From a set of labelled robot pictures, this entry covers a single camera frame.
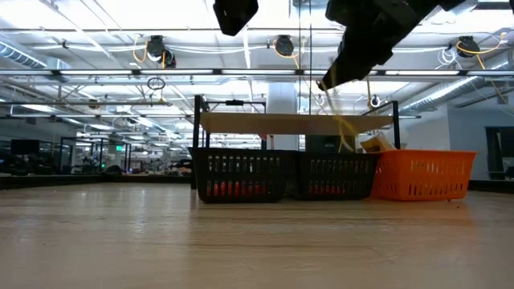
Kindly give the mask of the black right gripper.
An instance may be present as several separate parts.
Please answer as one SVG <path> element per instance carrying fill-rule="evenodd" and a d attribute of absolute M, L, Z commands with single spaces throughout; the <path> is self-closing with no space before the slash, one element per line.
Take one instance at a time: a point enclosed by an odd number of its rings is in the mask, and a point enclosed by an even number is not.
<path fill-rule="evenodd" d="M 329 0 L 325 16 L 345 27 L 339 54 L 320 80 L 322 91 L 365 78 L 435 7 L 433 0 Z"/>

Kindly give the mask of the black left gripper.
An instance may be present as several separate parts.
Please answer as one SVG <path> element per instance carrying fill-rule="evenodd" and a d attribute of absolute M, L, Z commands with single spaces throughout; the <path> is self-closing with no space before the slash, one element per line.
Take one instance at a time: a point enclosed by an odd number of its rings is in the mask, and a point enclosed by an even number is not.
<path fill-rule="evenodd" d="M 215 0 L 214 13 L 223 34 L 236 36 L 256 15 L 257 0 Z"/>

